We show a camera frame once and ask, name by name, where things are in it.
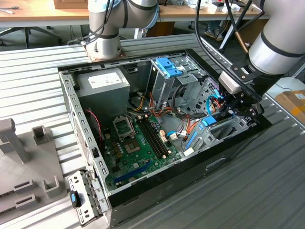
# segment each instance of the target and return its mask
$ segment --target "aluminum slotted table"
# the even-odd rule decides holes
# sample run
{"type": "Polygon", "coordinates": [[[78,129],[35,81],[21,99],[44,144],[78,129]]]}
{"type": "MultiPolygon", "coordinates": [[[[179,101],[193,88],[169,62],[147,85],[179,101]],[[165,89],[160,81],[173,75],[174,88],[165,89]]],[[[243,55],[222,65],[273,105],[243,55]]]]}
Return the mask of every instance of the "aluminum slotted table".
{"type": "MultiPolygon", "coordinates": [[[[194,35],[122,41],[129,57],[194,49],[220,71],[194,35]]],[[[230,62],[211,50],[227,65],[230,62]]],[[[11,117],[16,133],[45,125],[63,176],[85,168],[69,122],[57,67],[88,62],[82,46],[0,52],[0,119],[11,117]]],[[[305,225],[305,127],[269,95],[262,101],[274,125],[229,165],[118,226],[120,229],[301,228],[305,225]]],[[[14,219],[0,228],[80,228],[70,197],[14,219]]],[[[87,228],[105,227],[100,218],[87,228]]]]}

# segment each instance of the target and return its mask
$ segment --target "connector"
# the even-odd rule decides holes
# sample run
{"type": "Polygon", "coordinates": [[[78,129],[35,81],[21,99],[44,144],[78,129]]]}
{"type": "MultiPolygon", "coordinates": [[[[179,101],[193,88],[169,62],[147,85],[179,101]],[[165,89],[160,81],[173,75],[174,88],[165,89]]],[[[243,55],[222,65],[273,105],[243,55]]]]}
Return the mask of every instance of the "connector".
{"type": "Polygon", "coordinates": [[[177,134],[176,134],[176,133],[171,134],[171,135],[170,135],[170,139],[171,139],[172,141],[177,140],[177,139],[178,139],[177,134]]]}

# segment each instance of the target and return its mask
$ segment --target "red wire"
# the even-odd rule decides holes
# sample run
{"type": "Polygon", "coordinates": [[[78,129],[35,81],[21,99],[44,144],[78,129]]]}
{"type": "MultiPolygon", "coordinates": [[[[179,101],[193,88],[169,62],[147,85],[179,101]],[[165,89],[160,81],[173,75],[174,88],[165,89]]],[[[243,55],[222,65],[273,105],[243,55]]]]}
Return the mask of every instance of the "red wire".
{"type": "Polygon", "coordinates": [[[100,125],[101,121],[97,118],[97,116],[92,111],[87,110],[87,109],[85,111],[89,112],[95,118],[95,120],[97,122],[97,125],[99,126],[99,131],[100,131],[100,147],[102,147],[102,128],[101,128],[101,125],[100,125]]]}

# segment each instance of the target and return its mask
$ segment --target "blue plastic clip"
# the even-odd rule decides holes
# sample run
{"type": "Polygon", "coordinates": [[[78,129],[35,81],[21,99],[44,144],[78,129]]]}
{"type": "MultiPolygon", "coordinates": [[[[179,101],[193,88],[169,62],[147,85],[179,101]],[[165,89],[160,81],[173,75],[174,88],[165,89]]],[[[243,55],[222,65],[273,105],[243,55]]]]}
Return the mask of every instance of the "blue plastic clip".
{"type": "Polygon", "coordinates": [[[216,123],[216,122],[217,122],[217,121],[216,121],[216,119],[214,119],[213,116],[209,116],[209,117],[204,118],[204,119],[202,120],[202,124],[203,124],[205,127],[210,126],[210,125],[212,125],[212,124],[214,124],[214,123],[216,123]]]}
{"type": "Polygon", "coordinates": [[[183,72],[179,71],[176,68],[175,64],[172,63],[168,58],[159,58],[159,59],[156,59],[156,62],[159,65],[159,67],[163,71],[165,71],[166,75],[169,78],[183,75],[183,72]]]}

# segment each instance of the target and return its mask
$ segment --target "capacitor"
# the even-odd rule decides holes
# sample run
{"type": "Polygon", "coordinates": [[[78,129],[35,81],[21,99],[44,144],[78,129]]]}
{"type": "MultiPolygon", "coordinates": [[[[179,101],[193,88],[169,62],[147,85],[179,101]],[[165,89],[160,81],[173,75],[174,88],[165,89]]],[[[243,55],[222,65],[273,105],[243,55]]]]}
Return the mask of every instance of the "capacitor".
{"type": "Polygon", "coordinates": [[[136,180],[136,178],[131,177],[131,178],[129,178],[128,182],[130,183],[130,182],[133,182],[133,181],[135,181],[135,180],[136,180]]]}

